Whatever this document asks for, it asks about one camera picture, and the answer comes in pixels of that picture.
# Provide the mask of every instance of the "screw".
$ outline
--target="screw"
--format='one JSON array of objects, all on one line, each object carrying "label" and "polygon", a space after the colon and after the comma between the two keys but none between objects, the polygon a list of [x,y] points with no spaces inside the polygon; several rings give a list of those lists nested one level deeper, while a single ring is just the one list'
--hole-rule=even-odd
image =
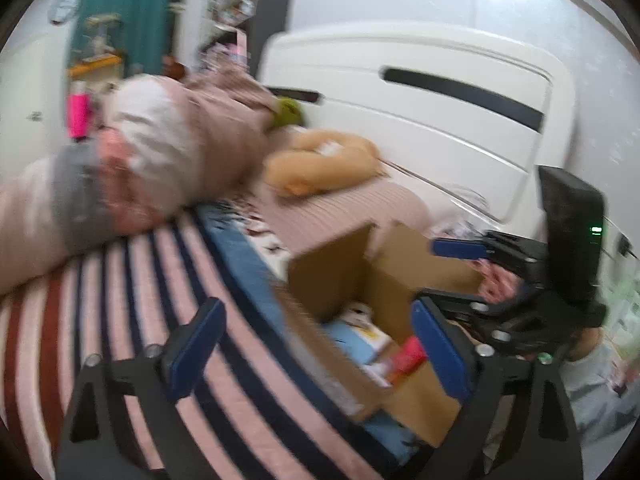
[{"label": "screw", "polygon": [[491,332],[491,337],[504,343],[508,343],[509,341],[511,341],[511,335],[503,332],[502,330],[494,330],[493,332]]},{"label": "screw", "polygon": [[494,347],[485,343],[480,343],[478,346],[476,346],[476,352],[480,357],[491,357],[495,354]]},{"label": "screw", "polygon": [[473,303],[471,303],[470,306],[476,312],[487,312],[489,310],[489,307],[486,306],[486,304],[478,303],[477,301],[474,301]]},{"label": "screw", "polygon": [[100,354],[91,354],[84,360],[84,364],[85,366],[93,368],[95,365],[100,364],[100,361],[102,361]]},{"label": "screw", "polygon": [[145,357],[148,357],[149,359],[158,357],[161,353],[162,353],[162,345],[153,344],[145,348]]},{"label": "screw", "polygon": [[540,363],[543,365],[549,365],[554,361],[554,358],[551,354],[542,352],[538,354],[538,361],[540,361]]}]

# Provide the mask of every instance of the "pink bottle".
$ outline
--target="pink bottle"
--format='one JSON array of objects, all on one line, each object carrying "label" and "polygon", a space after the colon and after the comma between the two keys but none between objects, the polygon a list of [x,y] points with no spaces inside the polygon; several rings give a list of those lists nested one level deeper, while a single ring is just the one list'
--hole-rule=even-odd
[{"label": "pink bottle", "polygon": [[75,81],[72,94],[66,98],[66,123],[69,137],[73,140],[84,139],[89,126],[89,94],[84,81]]}]

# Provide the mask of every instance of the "pink pillow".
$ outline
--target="pink pillow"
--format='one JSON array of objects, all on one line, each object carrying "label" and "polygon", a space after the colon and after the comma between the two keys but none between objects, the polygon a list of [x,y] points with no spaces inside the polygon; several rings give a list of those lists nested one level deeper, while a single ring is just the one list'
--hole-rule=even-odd
[{"label": "pink pillow", "polygon": [[373,249],[396,221],[419,232],[430,227],[424,202],[387,178],[303,199],[280,198],[263,181],[252,191],[264,221],[292,254],[304,253],[369,221],[380,228],[374,232]]}]

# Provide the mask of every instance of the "cardboard box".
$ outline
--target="cardboard box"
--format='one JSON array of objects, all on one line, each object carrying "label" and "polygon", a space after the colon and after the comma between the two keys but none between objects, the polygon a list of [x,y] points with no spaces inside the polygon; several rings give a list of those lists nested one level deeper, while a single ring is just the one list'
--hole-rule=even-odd
[{"label": "cardboard box", "polygon": [[482,277],[465,262],[430,253],[427,238],[393,226],[380,250],[367,257],[373,224],[289,262],[288,282],[274,282],[293,355],[353,420],[386,409],[432,446],[438,446],[458,414],[427,362],[394,388],[378,386],[326,336],[320,323],[350,301],[373,310],[373,322],[397,350],[413,334],[410,305],[420,288],[475,294]]}]

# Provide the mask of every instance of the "white cabinet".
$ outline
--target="white cabinet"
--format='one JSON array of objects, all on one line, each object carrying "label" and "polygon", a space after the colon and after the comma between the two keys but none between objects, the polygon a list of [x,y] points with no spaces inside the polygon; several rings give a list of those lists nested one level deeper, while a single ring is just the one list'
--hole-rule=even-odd
[{"label": "white cabinet", "polygon": [[0,56],[0,182],[49,153],[44,108],[47,38]]}]

